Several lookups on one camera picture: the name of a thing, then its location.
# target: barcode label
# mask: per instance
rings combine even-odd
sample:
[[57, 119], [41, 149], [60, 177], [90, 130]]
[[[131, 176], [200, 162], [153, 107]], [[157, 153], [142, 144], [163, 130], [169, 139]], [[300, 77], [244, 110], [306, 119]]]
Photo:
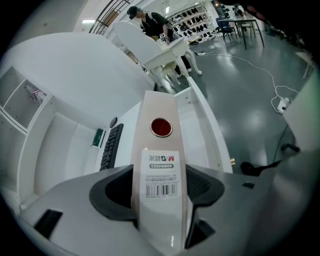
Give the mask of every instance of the barcode label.
[[145, 195], [147, 198], [155, 198], [162, 196], [175, 196], [177, 194], [177, 183], [146, 185]]

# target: black keyboard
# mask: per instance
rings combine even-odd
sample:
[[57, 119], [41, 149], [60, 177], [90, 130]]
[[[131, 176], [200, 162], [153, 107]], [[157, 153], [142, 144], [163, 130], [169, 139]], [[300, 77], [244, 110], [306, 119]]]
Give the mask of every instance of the black keyboard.
[[111, 129], [108, 140], [105, 143], [100, 171], [115, 167], [117, 150], [123, 127], [124, 124], [120, 123]]

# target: gray floor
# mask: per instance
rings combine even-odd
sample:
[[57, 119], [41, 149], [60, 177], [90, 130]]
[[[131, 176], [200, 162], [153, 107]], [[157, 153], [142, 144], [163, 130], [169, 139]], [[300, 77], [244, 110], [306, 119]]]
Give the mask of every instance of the gray floor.
[[[306, 62], [295, 53], [301, 52], [285, 40], [263, 35], [263, 48], [259, 35], [250, 39], [246, 36], [247, 50], [242, 40], [215, 51], [212, 54], [237, 56], [248, 60], [253, 65], [270, 72], [276, 86], [288, 86], [300, 91], [305, 83], [302, 80]], [[234, 43], [226, 37], [203, 42], [192, 48], [212, 52]], [[198, 68], [203, 74], [190, 73], [206, 97], [224, 136], [231, 158], [235, 158], [235, 173], [241, 173], [240, 164], [244, 161], [254, 166], [264, 166], [273, 162], [278, 141], [287, 125], [281, 114], [271, 106], [275, 96], [271, 77], [264, 71], [256, 69], [247, 62], [224, 56], [196, 56]], [[184, 77], [176, 92], [188, 87]], [[295, 98], [296, 93], [286, 88], [279, 88], [282, 97]], [[278, 106], [279, 99], [273, 104]], [[283, 143], [294, 143], [292, 132], [288, 128], [281, 140]], [[292, 155], [290, 149], [278, 150], [276, 161]]]

